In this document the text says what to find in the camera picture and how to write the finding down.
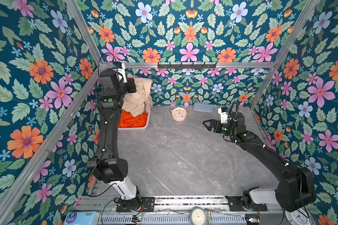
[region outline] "orange cloth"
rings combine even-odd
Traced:
[[[123,110],[119,121],[119,127],[145,127],[147,119],[148,113],[145,111],[143,114],[133,117],[130,112]]]

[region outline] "gray marble surface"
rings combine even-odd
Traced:
[[[277,179],[259,160],[203,126],[204,120],[220,120],[217,108],[205,113],[186,107],[182,122],[172,119],[172,109],[152,107],[145,133],[118,134],[119,155],[128,161],[128,176],[142,196],[241,195],[251,187],[277,187]],[[247,129],[263,137],[250,109],[239,111]],[[101,193],[108,184],[96,187],[95,193]]]

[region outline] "cream sweater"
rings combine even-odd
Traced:
[[[149,108],[153,106],[150,91],[152,79],[142,78],[127,74],[128,78],[134,78],[137,91],[135,93],[128,93],[123,98],[124,104],[122,109],[130,112],[133,117],[142,114],[144,111],[149,112]]]

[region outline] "white clock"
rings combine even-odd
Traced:
[[[171,111],[171,116],[175,121],[183,121],[187,117],[187,111],[182,107],[177,107]]]
[[[205,225],[208,222],[207,212],[200,207],[194,207],[190,212],[190,222],[192,225]]]
[[[311,225],[312,223],[305,215],[308,216],[303,209],[298,209],[293,212],[285,211],[285,216],[292,225]]]

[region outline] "laundry basket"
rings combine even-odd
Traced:
[[[141,128],[118,128],[118,131],[120,132],[145,132],[146,131],[146,128],[148,127],[148,124],[149,124],[149,117],[150,117],[150,110],[151,110],[151,107],[149,108],[149,112],[148,112],[148,119],[147,119],[147,123],[145,124],[144,127],[141,127]]]

